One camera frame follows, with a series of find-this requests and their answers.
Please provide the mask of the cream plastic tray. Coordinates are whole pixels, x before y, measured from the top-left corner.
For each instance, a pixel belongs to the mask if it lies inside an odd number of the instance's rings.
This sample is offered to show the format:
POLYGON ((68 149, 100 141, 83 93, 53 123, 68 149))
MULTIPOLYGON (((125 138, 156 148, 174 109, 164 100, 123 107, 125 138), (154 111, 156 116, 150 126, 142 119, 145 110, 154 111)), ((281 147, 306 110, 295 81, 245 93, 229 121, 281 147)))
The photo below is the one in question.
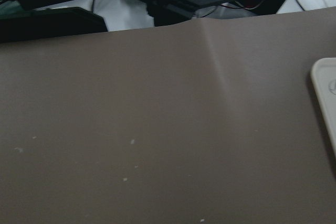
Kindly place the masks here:
POLYGON ((329 170, 335 177, 335 57, 313 62, 306 84, 317 120, 329 170))

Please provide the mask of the long black box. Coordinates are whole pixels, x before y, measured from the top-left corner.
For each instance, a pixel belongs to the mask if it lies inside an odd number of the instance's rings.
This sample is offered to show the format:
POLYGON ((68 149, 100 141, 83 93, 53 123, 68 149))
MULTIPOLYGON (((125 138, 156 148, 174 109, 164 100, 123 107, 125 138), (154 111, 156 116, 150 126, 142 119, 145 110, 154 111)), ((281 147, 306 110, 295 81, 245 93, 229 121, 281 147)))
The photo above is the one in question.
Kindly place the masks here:
POLYGON ((101 16, 80 7, 1 15, 1 43, 107 31, 101 16))

